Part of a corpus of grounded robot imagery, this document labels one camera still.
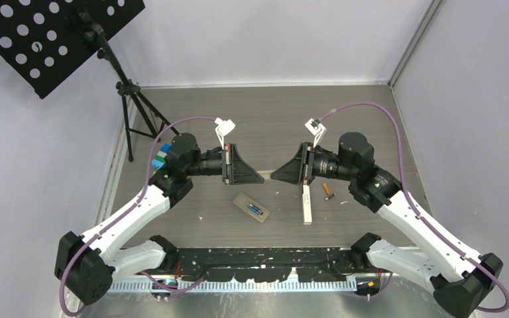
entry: glossy gray floor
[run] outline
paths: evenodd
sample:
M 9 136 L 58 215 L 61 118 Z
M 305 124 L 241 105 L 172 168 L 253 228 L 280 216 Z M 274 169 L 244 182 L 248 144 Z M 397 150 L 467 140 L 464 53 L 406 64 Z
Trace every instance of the glossy gray floor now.
M 220 293 L 188 294 L 156 302 L 150 294 L 107 294 L 83 318 L 451 318 L 431 294 L 394 278 L 385 294 L 368 302 L 347 293 Z
M 144 93 L 171 121 L 198 115 L 232 119 L 237 128 L 225 140 L 237 143 L 243 159 L 257 170 L 274 170 L 289 161 L 301 142 L 313 140 L 304 123 L 330 109 L 356 101 L 375 101 L 399 120 L 392 94 L 384 85 L 149 89 Z M 372 107 L 356 107 L 334 114 L 324 125 L 328 132 L 321 143 L 323 147 L 336 152 L 343 133 L 361 132 L 375 147 L 377 164 L 399 176 L 394 130 L 383 113 Z M 135 126 L 146 128 L 140 117 Z M 195 134 L 202 150 L 219 146 L 214 128 L 215 124 L 208 121 L 178 126 L 181 132 Z M 173 136 L 170 132 L 162 140 L 169 142 Z M 132 141 L 135 161 L 124 164 L 114 211 L 143 185 L 152 139 L 133 134 Z M 404 158 L 409 188 L 424 204 L 424 191 L 406 138 Z M 324 181 L 337 194 L 330 201 L 324 201 Z M 376 233 L 398 246 L 412 244 L 390 223 L 355 202 L 346 182 L 320 178 L 314 181 L 312 225 L 302 223 L 298 186 L 274 180 L 259 185 L 223 185 L 220 176 L 194 177 L 193 182 L 193 190 L 183 201 L 145 226 L 128 246 L 157 234 L 180 247 L 350 246 L 366 232 Z M 265 223 L 259 223 L 231 203 L 239 191 L 270 210 Z

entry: circular hole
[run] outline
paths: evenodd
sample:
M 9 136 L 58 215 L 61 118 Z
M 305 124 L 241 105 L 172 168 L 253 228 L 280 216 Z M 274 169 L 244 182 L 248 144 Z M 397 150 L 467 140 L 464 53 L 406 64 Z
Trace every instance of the circular hole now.
M 30 71 L 30 77 L 31 78 L 39 78 L 40 77 L 40 70 L 38 70 L 37 68 L 33 68 Z
M 17 27 L 17 32 L 22 36 L 26 36 L 28 35 L 28 27 L 26 25 L 19 25 Z
M 10 48 L 13 45 L 13 41 L 6 36 L 0 39 L 0 45 L 4 48 Z
M 47 57 L 44 60 L 44 64 L 46 64 L 46 66 L 48 66 L 48 67 L 52 67 L 54 65 L 54 59 L 51 57 Z
M 18 64 L 24 64 L 28 61 L 28 58 L 24 54 L 18 54 L 15 60 Z
M 2 5 L 1 6 L 1 14 L 5 18 L 10 18 L 13 16 L 13 8 L 10 5 Z
M 50 11 L 52 11 L 52 13 L 60 12 L 60 5 L 55 2 L 51 2 L 50 3 Z
M 58 38 L 56 31 L 48 31 L 48 40 L 55 41 Z
M 44 23 L 46 19 L 44 18 L 44 15 L 42 13 L 37 13 L 34 15 L 34 22 L 37 24 L 37 25 L 41 25 Z
M 59 50 L 58 50 L 59 54 L 61 56 L 65 56 L 67 54 L 67 48 L 65 46 L 60 46 Z
M 43 49 L 42 43 L 40 42 L 34 42 L 32 43 L 32 51 L 38 53 Z

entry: white wall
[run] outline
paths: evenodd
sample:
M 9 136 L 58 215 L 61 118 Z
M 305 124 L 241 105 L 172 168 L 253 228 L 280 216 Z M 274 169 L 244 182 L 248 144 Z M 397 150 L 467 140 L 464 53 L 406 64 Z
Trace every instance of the white wall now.
M 0 317 L 60 312 L 58 242 L 95 221 L 122 118 L 115 82 L 93 57 L 40 100 L 0 57 Z
M 120 41 L 143 85 L 387 82 L 429 0 L 145 0 Z
M 395 92 L 434 215 L 509 291 L 509 1 L 446 1 Z

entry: tripod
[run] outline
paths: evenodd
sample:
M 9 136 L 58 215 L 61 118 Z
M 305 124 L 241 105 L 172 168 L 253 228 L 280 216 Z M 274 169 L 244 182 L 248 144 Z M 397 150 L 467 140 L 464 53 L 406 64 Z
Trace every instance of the tripod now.
M 163 114 L 161 114 L 161 112 L 157 108 L 155 108 L 155 106 L 143 95 L 143 93 L 141 93 L 141 87 L 134 84 L 131 81 L 131 79 L 129 79 L 126 76 L 124 70 L 122 70 L 122 65 L 120 65 L 118 58 L 116 58 L 116 55 L 114 55 L 114 52 L 110 47 L 110 44 L 108 44 L 108 40 L 106 39 L 102 27 L 99 24 L 93 22 L 90 15 L 87 12 L 84 11 L 79 12 L 78 17 L 80 18 L 80 22 L 84 24 L 83 26 L 81 26 L 84 38 L 100 46 L 100 49 L 98 50 L 97 53 L 97 57 L 101 60 L 104 59 L 110 62 L 110 65 L 112 65 L 112 68 L 116 71 L 118 77 L 120 78 L 120 81 L 116 83 L 116 89 L 118 89 L 118 94 L 122 97 L 126 139 L 128 142 L 128 160 L 129 162 L 132 162 L 133 153 L 131 148 L 130 133 L 136 133 L 150 138 L 156 138 L 157 134 L 163 130 L 165 125 L 170 125 L 170 122 L 165 116 L 163 116 Z M 138 131 L 137 129 L 130 128 L 127 102 L 128 96 L 131 97 L 131 99 L 133 100 L 135 107 L 143 117 L 145 124 L 147 125 L 151 133 L 142 132 Z M 161 118 L 162 124 L 159 131 L 155 129 L 155 126 L 149 119 L 149 116 L 147 115 L 145 109 L 143 108 L 142 102 L 150 109 L 151 112 L 153 112 L 155 116 Z M 174 127 L 171 127 L 171 130 L 175 134 L 179 134 L 179 132 Z

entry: perforated black panel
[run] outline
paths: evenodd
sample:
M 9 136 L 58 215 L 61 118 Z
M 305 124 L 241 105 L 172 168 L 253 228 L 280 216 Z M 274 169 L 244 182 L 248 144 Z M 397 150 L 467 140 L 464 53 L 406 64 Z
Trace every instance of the perforated black panel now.
M 98 49 L 74 13 L 85 9 L 110 39 L 144 8 L 142 0 L 0 0 L 0 55 L 44 98 Z

